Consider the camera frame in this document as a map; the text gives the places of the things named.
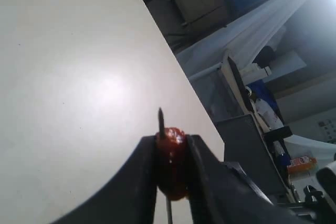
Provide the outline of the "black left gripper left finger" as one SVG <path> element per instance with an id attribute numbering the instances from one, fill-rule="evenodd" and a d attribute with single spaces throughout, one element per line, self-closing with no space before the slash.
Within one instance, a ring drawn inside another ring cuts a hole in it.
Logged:
<path id="1" fill-rule="evenodd" d="M 157 185 L 155 138 L 145 136 L 119 171 L 56 223 L 153 223 Z"/>

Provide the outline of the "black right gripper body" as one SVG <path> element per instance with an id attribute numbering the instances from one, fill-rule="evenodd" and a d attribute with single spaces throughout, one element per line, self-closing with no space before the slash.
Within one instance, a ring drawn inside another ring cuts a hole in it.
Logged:
<path id="1" fill-rule="evenodd" d="M 313 213 L 313 223 L 335 223 L 335 214 L 324 198 L 303 204 L 273 205 L 254 182 L 231 164 L 218 163 L 209 174 L 215 223 L 309 223 L 304 213 Z"/>

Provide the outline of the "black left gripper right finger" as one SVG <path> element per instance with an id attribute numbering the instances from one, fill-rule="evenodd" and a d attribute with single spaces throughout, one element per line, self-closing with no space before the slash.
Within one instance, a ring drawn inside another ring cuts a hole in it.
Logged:
<path id="1" fill-rule="evenodd" d="M 219 161 L 198 135 L 187 136 L 194 223 L 262 223 L 259 200 L 239 172 Z"/>

